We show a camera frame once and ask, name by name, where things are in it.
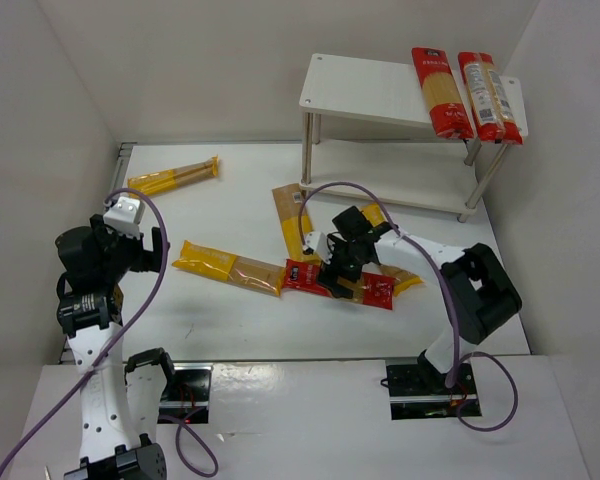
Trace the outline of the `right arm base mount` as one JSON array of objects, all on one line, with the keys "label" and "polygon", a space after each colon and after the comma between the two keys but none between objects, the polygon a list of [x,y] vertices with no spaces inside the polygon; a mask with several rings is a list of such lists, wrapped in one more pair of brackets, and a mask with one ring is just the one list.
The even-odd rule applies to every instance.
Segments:
[{"label": "right arm base mount", "polygon": [[388,390],[393,420],[456,417],[461,406],[466,417],[482,415],[473,370],[467,363],[460,365],[458,380],[452,389],[445,387],[444,380],[427,384],[413,359],[388,362],[380,385]]}]

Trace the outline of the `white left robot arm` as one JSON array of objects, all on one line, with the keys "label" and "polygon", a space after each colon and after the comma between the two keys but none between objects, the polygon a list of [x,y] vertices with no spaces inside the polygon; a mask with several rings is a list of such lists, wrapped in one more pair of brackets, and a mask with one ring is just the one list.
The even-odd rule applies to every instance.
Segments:
[{"label": "white left robot arm", "polygon": [[87,226],[56,240],[65,271],[57,284],[57,319],[74,355],[82,427],[79,465],[67,479],[164,479],[167,466],[156,441],[159,401],[173,375],[161,348],[122,356],[123,293],[129,272],[160,272],[161,230],[143,246],[135,206],[95,214]]}]

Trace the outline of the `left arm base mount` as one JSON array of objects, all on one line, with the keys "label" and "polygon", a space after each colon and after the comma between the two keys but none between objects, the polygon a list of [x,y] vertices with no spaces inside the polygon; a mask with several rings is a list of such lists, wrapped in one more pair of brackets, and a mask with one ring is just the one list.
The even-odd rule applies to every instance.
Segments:
[{"label": "left arm base mount", "polygon": [[162,393],[159,414],[189,424],[207,424],[211,380],[210,363],[176,363],[174,376]]}]

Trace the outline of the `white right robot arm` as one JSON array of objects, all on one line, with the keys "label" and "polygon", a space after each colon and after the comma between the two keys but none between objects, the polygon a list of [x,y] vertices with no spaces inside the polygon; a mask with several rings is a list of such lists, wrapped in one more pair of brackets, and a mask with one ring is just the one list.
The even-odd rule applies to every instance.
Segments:
[{"label": "white right robot arm", "polygon": [[433,381],[452,386],[459,365],[515,316],[522,299],[494,251],[483,243],[446,245],[417,237],[390,220],[372,223],[357,207],[332,220],[335,233],[311,231],[304,250],[321,259],[317,283],[337,298],[351,298],[367,264],[395,267],[440,288],[449,325],[418,358]]}]

